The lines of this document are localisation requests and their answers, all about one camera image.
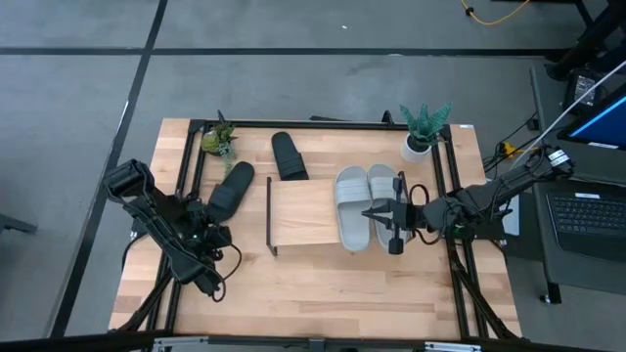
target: wooden tabletop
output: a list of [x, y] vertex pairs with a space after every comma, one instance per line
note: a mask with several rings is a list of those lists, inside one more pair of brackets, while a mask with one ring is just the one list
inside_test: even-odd
[[[189, 126], [188, 119], [164, 119], [156, 141], [151, 170], [156, 186], [174, 192]], [[367, 251], [348, 252], [340, 244], [284, 245], [272, 256], [265, 245], [266, 178], [279, 176], [271, 148], [271, 136], [290, 133], [302, 153], [313, 180], [334, 179], [347, 165], [364, 168], [385, 163], [403, 170], [407, 183], [427, 186], [437, 197], [431, 159], [406, 163], [400, 144], [406, 132], [373, 130], [318, 130], [236, 128], [238, 160], [255, 169], [252, 185], [237, 214], [228, 221], [233, 242], [244, 253], [239, 271], [228, 280], [226, 298], [214, 303], [194, 285], [183, 286], [175, 331], [193, 334], [258, 336], [325, 336], [364, 338], [458, 339], [459, 328], [451, 287], [445, 244], [407, 244], [404, 254], [386, 254], [372, 236]], [[451, 126], [461, 183], [484, 183], [482, 162], [471, 126]], [[200, 136], [195, 140], [187, 177], [191, 185]], [[444, 149], [441, 157], [446, 187], [452, 189]], [[221, 158], [207, 155], [201, 180], [206, 201], [224, 174]], [[424, 201], [415, 195], [414, 202]], [[495, 312], [513, 332], [519, 324], [507, 267], [500, 251], [485, 241], [473, 243], [481, 291]], [[125, 323], [155, 284], [160, 249], [150, 239], [130, 249], [119, 284], [110, 322]], [[217, 263], [228, 273], [237, 254], [225, 249]], [[466, 296], [469, 326], [476, 333], [470, 297]], [[163, 327], [169, 289], [163, 296], [157, 321]]]

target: blue screen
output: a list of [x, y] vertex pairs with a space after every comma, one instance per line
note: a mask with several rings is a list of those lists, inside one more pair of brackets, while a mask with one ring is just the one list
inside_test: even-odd
[[604, 143], [618, 147], [626, 146], [626, 97], [608, 106], [596, 117], [572, 132], [570, 137]]

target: white slide sandal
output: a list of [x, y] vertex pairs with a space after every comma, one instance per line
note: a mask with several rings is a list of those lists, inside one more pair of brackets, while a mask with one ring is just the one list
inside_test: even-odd
[[[368, 182], [372, 191], [373, 205], [372, 207], [382, 206], [387, 199], [395, 199], [395, 191], [393, 191], [393, 178], [398, 177], [395, 171], [387, 165], [375, 164], [368, 171]], [[391, 217], [391, 213], [378, 214], [383, 217]], [[379, 238], [380, 245], [389, 251], [389, 240], [393, 238], [393, 230], [387, 230], [381, 222], [375, 221], [376, 233]], [[407, 231], [400, 231], [400, 239], [406, 243], [409, 238]]]
[[335, 207], [341, 244], [361, 251], [370, 244], [370, 219], [361, 212], [372, 206], [368, 175], [361, 166], [348, 166], [335, 179]]

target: potted plant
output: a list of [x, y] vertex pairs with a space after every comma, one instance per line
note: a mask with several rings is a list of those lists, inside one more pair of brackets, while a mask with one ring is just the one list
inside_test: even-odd
[[439, 131], [443, 128], [451, 109], [452, 104], [448, 103], [429, 115], [428, 106], [422, 104], [420, 116], [414, 118], [406, 107], [400, 106], [402, 115], [407, 121], [407, 127], [409, 128], [409, 134], [404, 139], [400, 149], [400, 154], [402, 154], [405, 160], [411, 163], [424, 161], [430, 153], [432, 145], [437, 143]]
[[217, 111], [219, 123], [211, 126], [211, 129], [202, 136], [201, 148], [203, 151], [213, 155], [221, 156], [224, 160], [225, 175], [233, 168], [233, 160], [236, 158], [232, 142], [237, 139], [233, 137], [235, 126], [230, 121], [226, 121], [222, 111]]

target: gray floor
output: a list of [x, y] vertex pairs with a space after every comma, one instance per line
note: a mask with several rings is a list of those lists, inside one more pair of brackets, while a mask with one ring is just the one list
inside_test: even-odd
[[[473, 0], [485, 19], [515, 6]], [[0, 46], [142, 47], [157, 0], [4, 0]], [[158, 47], [558, 48], [584, 25], [571, 5], [530, 4], [480, 26], [456, 1], [170, 0]], [[137, 57], [0, 56], [0, 212], [39, 224], [0, 238], [0, 340], [41, 337], [137, 68]], [[152, 57], [122, 157], [149, 162], [164, 117], [380, 120], [398, 105], [454, 104], [484, 156], [534, 112], [530, 59]], [[526, 131], [512, 138], [523, 142]], [[105, 331], [129, 217], [107, 205], [67, 332]], [[618, 350], [626, 298], [566, 287], [546, 307], [541, 265], [512, 260], [523, 334]]]

